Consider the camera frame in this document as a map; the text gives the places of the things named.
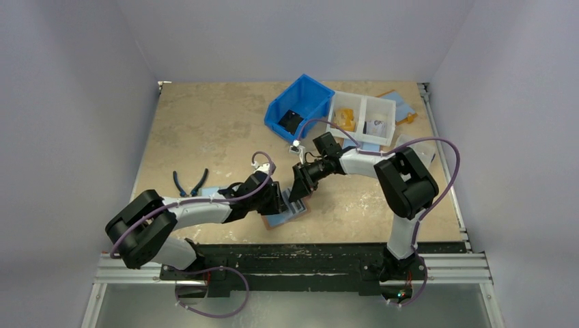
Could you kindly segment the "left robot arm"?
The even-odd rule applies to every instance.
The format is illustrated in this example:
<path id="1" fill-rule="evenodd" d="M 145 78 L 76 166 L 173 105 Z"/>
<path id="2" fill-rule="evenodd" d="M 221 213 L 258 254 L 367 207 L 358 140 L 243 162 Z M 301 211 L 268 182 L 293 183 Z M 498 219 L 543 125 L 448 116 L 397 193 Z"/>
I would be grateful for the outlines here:
<path id="1" fill-rule="evenodd" d="M 186 279 L 203 273 L 203 257 L 194 242 L 171 233 L 206 223 L 225 224 L 249 213 L 278 215 L 288 210 L 277 181 L 256 171 L 244 182 L 234 182 L 205 197 L 163 197 L 153 189 L 139 194 L 105 227 L 113 244 L 112 259 L 129 269 L 148 262 L 169 264 Z"/>

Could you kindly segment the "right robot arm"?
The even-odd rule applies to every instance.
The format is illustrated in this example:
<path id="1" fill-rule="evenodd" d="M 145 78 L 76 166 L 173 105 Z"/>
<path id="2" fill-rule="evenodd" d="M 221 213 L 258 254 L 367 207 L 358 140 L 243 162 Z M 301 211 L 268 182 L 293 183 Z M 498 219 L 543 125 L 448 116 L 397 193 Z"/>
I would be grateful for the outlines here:
<path id="1" fill-rule="evenodd" d="M 393 211 L 391 236 L 383 255 L 382 273 L 399 278 L 416 258 L 416 238 L 421 216 L 433 205 L 439 188 L 423 162 L 410 147 L 391 155 L 364 154 L 358 148 L 342 148 L 331 133 L 313 140 L 320 157 L 293 166 L 294 183 L 289 200 L 310 196 L 318 182 L 331 175 L 359 175 L 378 180 L 386 203 Z"/>

